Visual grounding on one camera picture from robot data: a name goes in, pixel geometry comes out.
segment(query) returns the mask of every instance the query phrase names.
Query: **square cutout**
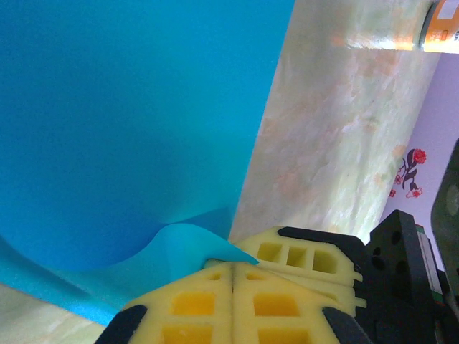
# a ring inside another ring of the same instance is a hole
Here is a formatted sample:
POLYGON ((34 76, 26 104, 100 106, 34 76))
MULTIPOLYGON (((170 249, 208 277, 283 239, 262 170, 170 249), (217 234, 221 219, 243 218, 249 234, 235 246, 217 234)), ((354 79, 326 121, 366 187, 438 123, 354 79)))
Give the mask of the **square cutout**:
POLYGON ((260 328, 259 344, 311 344, 307 330, 301 328, 260 328))
POLYGON ((306 249, 299 247, 289 247, 287 265, 291 267, 306 267, 306 249))
POLYGON ((211 274, 209 276, 209 280, 211 280, 211 281, 218 281, 218 280, 220 280, 220 278, 222 278, 222 274, 220 274, 219 272, 216 272, 216 273, 211 274))
POLYGON ((211 325, 177 325, 163 327, 163 344, 211 344, 211 325))
POLYGON ((265 280, 263 276, 254 274, 252 272, 249 272, 248 274, 246 274, 245 278, 247 278, 249 281, 264 281, 265 280))
POLYGON ((259 293, 253 297, 256 317, 299 317, 296 301, 288 294, 259 293))
POLYGON ((267 262, 278 263, 280 260, 281 244, 263 242, 258 249, 257 258, 267 262))
POLYGON ((172 315, 212 315, 214 306, 213 292, 182 292, 173 301, 172 315))
POLYGON ((336 274, 338 262, 336 258, 325 251, 314 252, 313 270, 325 272, 327 274, 336 274))

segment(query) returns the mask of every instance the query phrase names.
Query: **marble table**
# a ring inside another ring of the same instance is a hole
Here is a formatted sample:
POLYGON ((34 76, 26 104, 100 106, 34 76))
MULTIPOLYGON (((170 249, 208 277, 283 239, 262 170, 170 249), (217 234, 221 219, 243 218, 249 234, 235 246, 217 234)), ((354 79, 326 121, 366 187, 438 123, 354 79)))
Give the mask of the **marble table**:
MULTIPOLYGON (((428 0, 298 0, 231 240, 275 225, 354 234, 377 224, 436 54, 428 0)), ((0 343, 93 343, 102 327, 0 286, 0 343)))

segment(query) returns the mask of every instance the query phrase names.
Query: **orange can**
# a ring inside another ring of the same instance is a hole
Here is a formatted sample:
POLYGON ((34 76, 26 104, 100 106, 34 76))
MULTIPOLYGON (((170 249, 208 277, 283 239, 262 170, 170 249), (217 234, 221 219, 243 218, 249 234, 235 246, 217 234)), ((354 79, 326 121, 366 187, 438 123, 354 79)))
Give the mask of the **orange can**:
POLYGON ((459 53, 459 0, 435 2, 427 13, 420 35, 425 52, 459 53))

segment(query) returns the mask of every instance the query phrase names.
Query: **purple wall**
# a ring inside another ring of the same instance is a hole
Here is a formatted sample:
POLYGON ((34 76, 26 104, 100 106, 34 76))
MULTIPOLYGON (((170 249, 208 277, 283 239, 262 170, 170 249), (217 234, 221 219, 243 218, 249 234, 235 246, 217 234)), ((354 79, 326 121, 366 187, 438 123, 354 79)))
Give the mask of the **purple wall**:
MULTIPOLYGON (((394 184, 394 196, 389 197, 382 219, 393 210, 400 209, 412 214, 415 221, 425 228, 429 238, 433 238, 430 213, 440 187, 451 152, 459 136, 459 55, 443 54, 427 92, 421 113, 407 147, 423 150, 427 158, 417 164, 415 183, 422 194, 418 197, 410 193, 405 185, 394 184)), ((435 252, 440 262, 440 255, 435 252)))

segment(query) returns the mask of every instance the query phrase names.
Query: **can label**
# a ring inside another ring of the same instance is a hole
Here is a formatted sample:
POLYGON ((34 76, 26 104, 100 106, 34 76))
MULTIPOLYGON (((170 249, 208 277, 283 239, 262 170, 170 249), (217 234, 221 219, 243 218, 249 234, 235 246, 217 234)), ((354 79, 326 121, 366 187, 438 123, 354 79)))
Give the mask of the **can label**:
POLYGON ((441 0, 428 24, 425 52, 459 53, 459 0, 441 0))

